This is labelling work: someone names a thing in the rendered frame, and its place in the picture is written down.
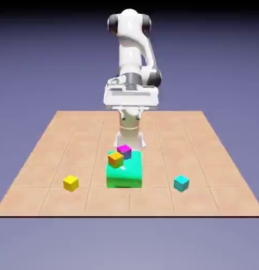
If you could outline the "small orange cube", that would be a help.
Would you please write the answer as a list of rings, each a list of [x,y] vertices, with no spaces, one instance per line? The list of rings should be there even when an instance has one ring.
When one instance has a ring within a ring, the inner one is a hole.
[[[124,155],[114,151],[108,154],[108,164],[113,168],[119,168],[124,164]]]

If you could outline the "small magenta cube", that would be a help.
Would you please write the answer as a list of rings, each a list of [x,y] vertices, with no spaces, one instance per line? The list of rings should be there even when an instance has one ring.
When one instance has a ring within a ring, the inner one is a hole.
[[[124,156],[124,159],[130,159],[132,157],[132,148],[127,144],[117,147],[117,152]]]

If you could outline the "large green box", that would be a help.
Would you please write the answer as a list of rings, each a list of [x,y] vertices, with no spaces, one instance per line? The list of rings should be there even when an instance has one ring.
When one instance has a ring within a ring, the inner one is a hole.
[[[107,188],[142,188],[143,166],[140,151],[133,151],[130,159],[119,168],[106,165]]]

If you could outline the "small yellow cube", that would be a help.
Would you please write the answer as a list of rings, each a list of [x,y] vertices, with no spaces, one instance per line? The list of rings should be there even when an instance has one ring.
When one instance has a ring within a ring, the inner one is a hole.
[[[64,189],[73,192],[79,187],[78,178],[72,175],[67,176],[65,179],[63,179],[63,187]]]

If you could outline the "small cyan cube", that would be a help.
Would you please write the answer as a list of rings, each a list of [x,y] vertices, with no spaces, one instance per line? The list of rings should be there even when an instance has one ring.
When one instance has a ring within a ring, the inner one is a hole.
[[[180,192],[185,191],[189,187],[189,179],[183,175],[179,175],[174,179],[174,188]]]

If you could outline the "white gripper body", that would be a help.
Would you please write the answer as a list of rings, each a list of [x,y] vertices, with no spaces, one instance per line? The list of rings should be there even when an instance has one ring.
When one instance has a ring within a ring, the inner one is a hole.
[[[156,87],[137,85],[136,90],[127,90],[123,84],[106,85],[103,103],[107,107],[156,107],[158,94]]]

